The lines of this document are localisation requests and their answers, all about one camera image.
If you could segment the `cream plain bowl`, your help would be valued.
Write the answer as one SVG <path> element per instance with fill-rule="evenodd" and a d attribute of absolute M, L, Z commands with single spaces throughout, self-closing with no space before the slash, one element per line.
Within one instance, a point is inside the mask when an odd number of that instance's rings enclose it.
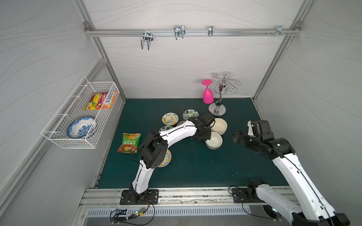
<path fill-rule="evenodd" d="M 215 123 L 212 126 L 212 131 L 225 131 L 228 128 L 227 122 L 222 118 L 215 118 Z"/>
<path fill-rule="evenodd" d="M 223 135 L 223 134 L 225 134 L 226 130 L 225 131 L 213 131 L 213 132 L 216 132 L 216 133 L 218 133 L 220 135 Z"/>

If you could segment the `green lattice pattern bowl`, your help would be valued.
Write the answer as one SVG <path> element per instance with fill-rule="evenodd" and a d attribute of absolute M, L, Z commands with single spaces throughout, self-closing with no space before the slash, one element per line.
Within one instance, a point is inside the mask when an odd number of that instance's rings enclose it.
<path fill-rule="evenodd" d="M 206 146 L 210 147 L 221 147 L 223 143 L 223 139 L 220 134 L 216 132 L 211 132 L 211 138 L 205 141 Z"/>

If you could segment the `yellow flower leaf bowl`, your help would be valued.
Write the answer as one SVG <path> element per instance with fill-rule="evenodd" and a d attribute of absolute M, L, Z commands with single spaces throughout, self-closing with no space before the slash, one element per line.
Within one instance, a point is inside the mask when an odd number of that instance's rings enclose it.
<path fill-rule="evenodd" d="M 166 113 L 162 117 L 162 123 L 166 126 L 173 126 L 179 121 L 179 116 L 176 113 Z"/>

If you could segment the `green monstera leaf bowl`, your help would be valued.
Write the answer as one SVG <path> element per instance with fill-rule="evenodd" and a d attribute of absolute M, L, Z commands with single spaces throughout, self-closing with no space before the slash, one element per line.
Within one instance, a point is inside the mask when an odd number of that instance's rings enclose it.
<path fill-rule="evenodd" d="M 161 128 L 159 129 L 159 132 L 168 131 L 168 130 L 170 130 L 170 129 L 173 129 L 173 126 L 167 126 L 167 125 L 165 125 L 165 126 L 163 126 L 163 127 L 161 127 Z"/>

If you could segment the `yellow blue floral bowl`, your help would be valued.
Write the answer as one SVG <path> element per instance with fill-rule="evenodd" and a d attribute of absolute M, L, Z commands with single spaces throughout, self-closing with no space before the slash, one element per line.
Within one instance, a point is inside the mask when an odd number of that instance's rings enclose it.
<path fill-rule="evenodd" d="M 167 150 L 163 162 L 158 167 L 159 168 L 166 167 L 170 163 L 171 159 L 172 159 L 172 154 L 169 150 Z"/>

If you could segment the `maroon lattice pattern bowl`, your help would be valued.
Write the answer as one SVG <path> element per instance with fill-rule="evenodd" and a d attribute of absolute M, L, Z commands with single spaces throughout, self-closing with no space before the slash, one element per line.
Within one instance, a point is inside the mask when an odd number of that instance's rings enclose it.
<path fill-rule="evenodd" d="M 207 146 L 207 148 L 211 149 L 211 150 L 217 150 L 219 149 L 220 147 L 210 147 L 210 146 Z"/>

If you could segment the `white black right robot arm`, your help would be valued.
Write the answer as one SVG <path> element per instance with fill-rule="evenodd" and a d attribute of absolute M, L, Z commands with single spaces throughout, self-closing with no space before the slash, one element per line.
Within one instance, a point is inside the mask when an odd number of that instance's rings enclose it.
<path fill-rule="evenodd" d="M 251 181 L 245 190 L 245 196 L 251 202 L 267 203 L 293 226 L 350 225 L 347 215 L 336 212 L 323 198 L 286 139 L 275 139 L 272 133 L 250 136 L 236 130 L 232 140 L 271 160 L 288 182 L 299 203 L 295 204 L 280 195 L 261 179 Z"/>

